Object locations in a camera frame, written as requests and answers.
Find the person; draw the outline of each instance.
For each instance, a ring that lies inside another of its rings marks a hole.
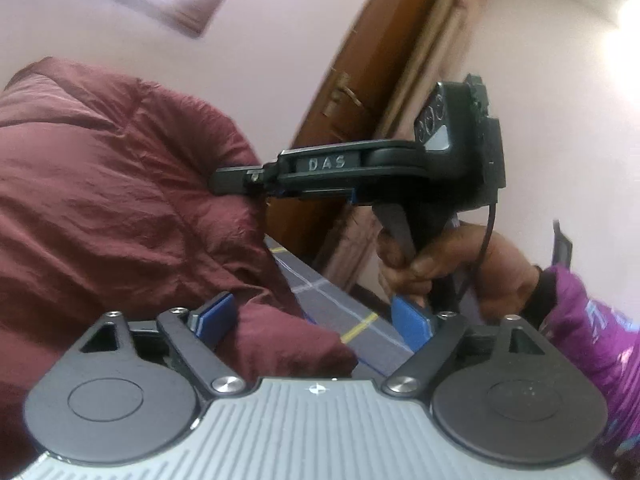
[[[420,303],[431,290],[431,280],[476,259],[484,229],[462,224],[445,230],[411,262],[383,230],[377,241],[380,285],[389,297],[401,294]],[[484,320],[519,314],[601,391],[609,419],[593,457],[616,478],[638,478],[640,325],[591,299],[580,278],[568,269],[534,266],[498,233],[492,235],[474,285]]]

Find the door handle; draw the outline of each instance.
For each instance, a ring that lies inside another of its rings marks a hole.
[[[349,76],[349,74],[347,74],[346,72],[342,72],[338,76],[335,87],[332,90],[331,95],[329,95],[329,102],[326,104],[326,107],[322,112],[325,117],[330,117],[334,113],[334,110],[343,95],[346,95],[358,108],[364,108],[364,104],[362,103],[362,101],[360,101],[355,92],[351,90],[351,88],[349,88],[350,78],[351,76]]]

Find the yellow tape line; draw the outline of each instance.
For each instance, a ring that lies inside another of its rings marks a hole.
[[[343,335],[340,339],[343,343],[350,343],[358,334],[364,332],[367,327],[378,319],[378,314],[372,312],[365,319],[359,322],[356,326],[354,326],[351,330],[349,330],[345,335]]]

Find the black wrist cuff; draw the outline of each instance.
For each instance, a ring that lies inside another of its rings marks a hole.
[[[536,330],[545,320],[545,317],[556,306],[556,274],[552,270],[538,268],[540,278],[538,285],[531,294],[520,315]]]

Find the cable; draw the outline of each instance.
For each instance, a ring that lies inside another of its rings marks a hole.
[[[473,262],[473,265],[469,269],[469,273],[466,277],[466,280],[463,282],[460,290],[458,291],[458,295],[456,297],[456,303],[460,304],[462,298],[465,297],[466,292],[469,290],[469,287],[476,280],[476,276],[480,271],[480,266],[482,265],[482,261],[484,260],[484,256],[486,255],[486,250],[489,248],[489,242],[491,241],[491,234],[494,232],[494,224],[495,224],[495,203],[489,206],[489,216],[486,221],[486,229],[484,231],[484,238],[482,239],[482,245],[480,245],[480,251],[476,260]]]

